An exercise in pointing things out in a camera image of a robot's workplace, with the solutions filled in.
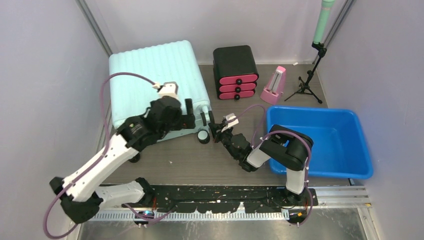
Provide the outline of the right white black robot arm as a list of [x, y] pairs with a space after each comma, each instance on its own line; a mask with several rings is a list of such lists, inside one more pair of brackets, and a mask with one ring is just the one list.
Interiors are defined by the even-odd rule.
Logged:
[[307, 168], [312, 155], [313, 140], [300, 132], [274, 124], [257, 146], [248, 142], [243, 134], [233, 134], [238, 123], [232, 113], [221, 123], [208, 124], [214, 142], [222, 143], [230, 156], [242, 169], [254, 172], [268, 160], [275, 160], [286, 168], [286, 184], [283, 196], [291, 205], [304, 201], [307, 188]]

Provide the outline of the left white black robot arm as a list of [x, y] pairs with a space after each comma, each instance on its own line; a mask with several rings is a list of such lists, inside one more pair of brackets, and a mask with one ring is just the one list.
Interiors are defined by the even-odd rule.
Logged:
[[142, 177], [127, 184], [102, 187], [101, 183], [126, 161], [137, 157], [169, 132], [194, 129], [192, 99], [182, 104], [171, 96], [150, 102], [142, 115], [127, 118], [116, 133], [84, 166], [65, 178], [54, 177], [50, 187], [60, 199], [64, 213], [76, 224], [87, 222], [100, 210], [129, 203], [148, 207], [155, 191]]

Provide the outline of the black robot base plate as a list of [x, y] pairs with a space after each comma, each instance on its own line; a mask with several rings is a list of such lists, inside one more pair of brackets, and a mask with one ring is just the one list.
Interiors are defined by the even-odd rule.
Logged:
[[299, 197], [282, 186], [242, 185], [153, 185], [154, 197], [147, 203], [130, 203], [132, 208], [160, 213], [234, 213], [240, 207], [248, 214], [276, 213], [282, 209], [304, 209], [319, 204], [316, 191], [304, 190]]

